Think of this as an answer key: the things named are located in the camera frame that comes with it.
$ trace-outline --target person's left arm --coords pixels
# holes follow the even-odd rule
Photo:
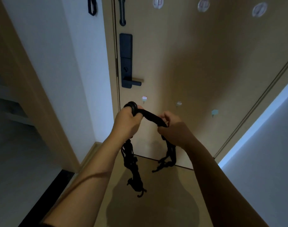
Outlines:
[[[44,220],[45,224],[54,227],[94,226],[118,152],[138,131],[142,118],[140,113],[133,117],[130,107],[117,114],[110,135],[68,188],[68,195]]]

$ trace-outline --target person's left hand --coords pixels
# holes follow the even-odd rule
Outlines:
[[[133,116],[131,107],[122,108],[116,115],[111,135],[118,137],[123,142],[126,142],[127,139],[133,137],[133,135],[138,131],[142,118],[143,115],[141,113],[137,113]]]

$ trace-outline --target forearm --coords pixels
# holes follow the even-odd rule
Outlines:
[[[123,143],[112,134],[103,142],[68,188],[69,194],[45,219],[44,223],[55,227],[92,227],[94,225],[116,156]]]
[[[195,138],[184,147],[198,180],[213,225],[268,226]]]

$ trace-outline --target sticker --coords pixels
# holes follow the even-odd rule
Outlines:
[[[207,11],[209,6],[210,6],[209,0],[200,0],[199,4],[198,4],[198,10],[199,10],[199,12],[203,12],[204,13],[204,12]]]
[[[164,5],[164,0],[153,0],[152,4],[156,9],[161,9]]]
[[[142,96],[143,103],[145,103],[146,100],[147,100],[147,96]]]
[[[212,118],[213,118],[213,116],[217,115],[218,113],[219,113],[219,110],[212,110],[211,111]]]
[[[177,103],[176,103],[176,106],[177,107],[179,107],[179,106],[181,106],[182,105],[182,102],[181,101],[178,101]]]
[[[268,4],[265,2],[257,4],[252,10],[253,17],[261,17],[267,10]]]

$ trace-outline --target person's right arm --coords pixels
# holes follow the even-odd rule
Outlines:
[[[173,145],[184,149],[192,162],[214,227],[268,227],[186,124],[171,112],[164,112],[160,117],[168,123],[169,127],[159,127],[158,132]]]

